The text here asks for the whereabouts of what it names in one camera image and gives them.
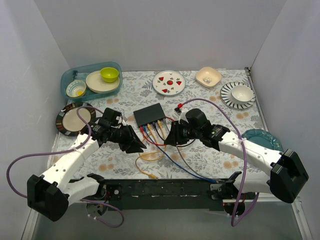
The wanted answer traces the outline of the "lime green bowl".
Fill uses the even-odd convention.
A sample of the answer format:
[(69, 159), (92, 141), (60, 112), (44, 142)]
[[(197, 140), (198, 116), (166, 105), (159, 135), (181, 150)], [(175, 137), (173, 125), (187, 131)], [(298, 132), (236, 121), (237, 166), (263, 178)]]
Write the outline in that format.
[(119, 71), (113, 67), (104, 67), (100, 70), (100, 76), (106, 83), (113, 83), (119, 77)]

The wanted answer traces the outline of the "dark rimmed plate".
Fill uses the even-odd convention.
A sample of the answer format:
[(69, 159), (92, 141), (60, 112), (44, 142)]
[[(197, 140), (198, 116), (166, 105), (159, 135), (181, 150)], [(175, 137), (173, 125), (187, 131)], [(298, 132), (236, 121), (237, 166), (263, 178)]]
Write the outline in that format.
[(57, 130), (69, 137), (76, 137), (85, 127), (85, 123), (77, 115), (79, 107), (92, 106), (87, 102), (74, 102), (66, 105), (57, 115), (55, 125)]

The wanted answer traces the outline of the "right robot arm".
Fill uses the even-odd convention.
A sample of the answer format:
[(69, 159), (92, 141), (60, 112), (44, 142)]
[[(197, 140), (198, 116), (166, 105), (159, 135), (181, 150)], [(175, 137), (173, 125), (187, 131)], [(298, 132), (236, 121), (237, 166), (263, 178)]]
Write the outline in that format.
[(234, 155), (265, 173), (262, 178), (247, 176), (245, 180), (238, 173), (229, 177), (226, 192), (232, 199), (248, 192), (267, 193), (291, 204), (309, 179), (295, 151), (280, 152), (240, 139), (227, 127), (210, 123), (198, 108), (183, 111), (179, 119), (171, 123), (164, 143), (177, 146), (195, 139), (208, 148)]

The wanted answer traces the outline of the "blue striped plate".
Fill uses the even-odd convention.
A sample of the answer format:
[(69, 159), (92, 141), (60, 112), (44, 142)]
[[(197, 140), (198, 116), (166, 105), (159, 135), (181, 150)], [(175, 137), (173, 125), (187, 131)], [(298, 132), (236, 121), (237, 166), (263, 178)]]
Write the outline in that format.
[(220, 96), (222, 98), (222, 101), (228, 107), (230, 107), (232, 109), (237, 109), (237, 110), (245, 110), (245, 109), (248, 109), (254, 105), (254, 103), (256, 102), (256, 95), (255, 95), (253, 89), (250, 87), (251, 90), (253, 91), (253, 98), (249, 102), (239, 102), (239, 101), (235, 100), (231, 95), (231, 90), (235, 86), (239, 86), (239, 85), (248, 86), (247, 84), (242, 83), (242, 82), (235, 82), (235, 81), (228, 82), (222, 86), (222, 88), (220, 90)]

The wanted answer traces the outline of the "floral tablecloth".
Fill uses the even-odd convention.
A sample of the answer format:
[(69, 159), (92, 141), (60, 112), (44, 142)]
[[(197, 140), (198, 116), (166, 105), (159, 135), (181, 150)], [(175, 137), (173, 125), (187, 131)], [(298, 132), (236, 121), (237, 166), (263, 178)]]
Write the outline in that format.
[(220, 73), (221, 81), (215, 87), (205, 88), (196, 81), (195, 71), (182, 71), (186, 81), (184, 90), (176, 96), (166, 97), (153, 88), (154, 71), (124, 72), (123, 84), (117, 94), (92, 100), (90, 104), (99, 110), (109, 107), (121, 112), (125, 122), (140, 136), (134, 111), (160, 103), (167, 118), (147, 127), (149, 137), (155, 144), (145, 139), (146, 150), (143, 153), (127, 154), (116, 143), (106, 143), (76, 170), (74, 178), (94, 173), (107, 179), (148, 179), (150, 176), (158, 179), (191, 179), (198, 173), (203, 177), (222, 179), (243, 170), (241, 159), (208, 148), (199, 140), (182, 147), (163, 145), (171, 121), (178, 118), (174, 108), (179, 103), (185, 103), (186, 110), (201, 109), (211, 123), (223, 125), (232, 131), (239, 130), (242, 134), (251, 129), (266, 129), (257, 104), (239, 110), (228, 107), (222, 100), (220, 91), (223, 85), (230, 82), (250, 83), (246, 72), (222, 69)]

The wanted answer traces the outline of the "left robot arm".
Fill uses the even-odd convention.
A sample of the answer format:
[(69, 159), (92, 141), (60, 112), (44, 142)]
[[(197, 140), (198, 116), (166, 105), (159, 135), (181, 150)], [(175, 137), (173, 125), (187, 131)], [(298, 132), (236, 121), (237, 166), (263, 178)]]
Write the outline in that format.
[(86, 197), (101, 200), (106, 196), (104, 178), (90, 173), (71, 182), (77, 169), (103, 144), (118, 144), (127, 153), (142, 153), (147, 147), (131, 125), (122, 122), (122, 114), (106, 108), (103, 115), (85, 121), (73, 145), (61, 153), (61, 158), (41, 176), (27, 181), (27, 205), (53, 222), (59, 220), (73, 203)]

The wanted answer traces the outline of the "strawberry pattern plate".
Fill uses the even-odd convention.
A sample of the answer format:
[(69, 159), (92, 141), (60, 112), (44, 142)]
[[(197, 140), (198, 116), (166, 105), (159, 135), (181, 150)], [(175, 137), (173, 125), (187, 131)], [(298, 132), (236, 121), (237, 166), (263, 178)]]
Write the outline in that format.
[(186, 80), (177, 71), (164, 70), (154, 76), (152, 86), (158, 94), (171, 97), (180, 94), (185, 89)]

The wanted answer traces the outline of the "black network switch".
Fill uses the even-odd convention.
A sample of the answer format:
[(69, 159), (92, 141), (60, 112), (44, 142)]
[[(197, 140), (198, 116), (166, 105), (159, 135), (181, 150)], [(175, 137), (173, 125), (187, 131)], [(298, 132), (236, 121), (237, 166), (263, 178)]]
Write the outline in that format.
[(156, 123), (166, 118), (160, 103), (156, 103), (133, 112), (137, 126), (140, 128), (147, 124)]

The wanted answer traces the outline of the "white bowl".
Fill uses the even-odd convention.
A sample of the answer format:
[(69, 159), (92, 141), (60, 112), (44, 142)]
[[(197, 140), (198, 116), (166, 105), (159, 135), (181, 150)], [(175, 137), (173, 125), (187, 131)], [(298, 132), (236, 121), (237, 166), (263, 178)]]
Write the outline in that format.
[(231, 96), (238, 102), (247, 103), (254, 97), (254, 92), (246, 85), (237, 85), (232, 88)]

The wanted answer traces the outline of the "aluminium frame rail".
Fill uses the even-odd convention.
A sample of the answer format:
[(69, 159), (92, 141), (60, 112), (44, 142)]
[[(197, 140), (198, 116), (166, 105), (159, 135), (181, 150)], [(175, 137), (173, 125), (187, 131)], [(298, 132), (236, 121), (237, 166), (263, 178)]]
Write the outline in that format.
[(250, 214), (235, 227), (224, 211), (207, 209), (135, 209), (123, 215), (75, 203), (52, 222), (31, 211), (24, 240), (311, 240), (302, 203), (286, 204), (261, 194)]

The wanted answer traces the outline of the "beige square bowl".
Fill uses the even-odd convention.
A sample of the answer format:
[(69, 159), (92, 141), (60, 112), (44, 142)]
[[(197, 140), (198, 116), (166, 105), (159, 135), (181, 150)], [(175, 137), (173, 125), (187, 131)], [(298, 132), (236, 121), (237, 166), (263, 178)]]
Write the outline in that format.
[(195, 80), (206, 88), (213, 88), (222, 79), (222, 74), (212, 67), (203, 67), (195, 74)]

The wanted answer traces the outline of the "cream plate in basin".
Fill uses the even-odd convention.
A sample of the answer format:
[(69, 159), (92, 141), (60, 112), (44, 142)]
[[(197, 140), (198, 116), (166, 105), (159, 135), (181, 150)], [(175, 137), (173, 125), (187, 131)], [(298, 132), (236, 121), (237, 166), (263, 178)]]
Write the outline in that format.
[(105, 82), (100, 71), (94, 71), (90, 73), (85, 79), (87, 87), (95, 93), (104, 93), (115, 90), (120, 85), (120, 79), (118, 78), (115, 82)]

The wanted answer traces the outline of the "teal plastic basin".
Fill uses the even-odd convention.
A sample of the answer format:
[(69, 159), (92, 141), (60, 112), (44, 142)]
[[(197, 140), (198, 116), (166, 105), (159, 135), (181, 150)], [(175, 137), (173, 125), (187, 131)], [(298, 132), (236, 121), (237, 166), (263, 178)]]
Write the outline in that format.
[[(116, 69), (118, 71), (117, 80), (111, 83), (104, 81), (101, 77), (103, 68)], [(70, 96), (68, 86), (73, 85), (76, 81), (84, 83), (85, 91), (81, 96), (73, 97)], [(120, 91), (122, 83), (123, 75), (120, 65), (112, 61), (101, 62), (67, 70), (60, 80), (60, 93), (67, 100), (87, 102), (116, 95)]]

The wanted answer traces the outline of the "teal scalloped plate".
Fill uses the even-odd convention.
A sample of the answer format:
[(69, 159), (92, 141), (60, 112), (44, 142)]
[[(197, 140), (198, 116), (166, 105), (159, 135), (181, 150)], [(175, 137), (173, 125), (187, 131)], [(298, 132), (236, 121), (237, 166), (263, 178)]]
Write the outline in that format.
[(249, 129), (246, 130), (242, 135), (242, 138), (248, 141), (258, 144), (264, 148), (283, 152), (281, 142), (270, 132), (263, 129)]

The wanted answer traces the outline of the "blue patterned small bowl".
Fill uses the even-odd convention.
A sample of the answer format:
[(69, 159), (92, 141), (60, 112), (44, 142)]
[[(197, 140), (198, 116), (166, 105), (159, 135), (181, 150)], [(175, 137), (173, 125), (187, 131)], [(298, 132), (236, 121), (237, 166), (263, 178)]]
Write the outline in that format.
[(87, 85), (83, 80), (74, 80), (66, 88), (66, 95), (70, 98), (82, 97), (87, 90)]

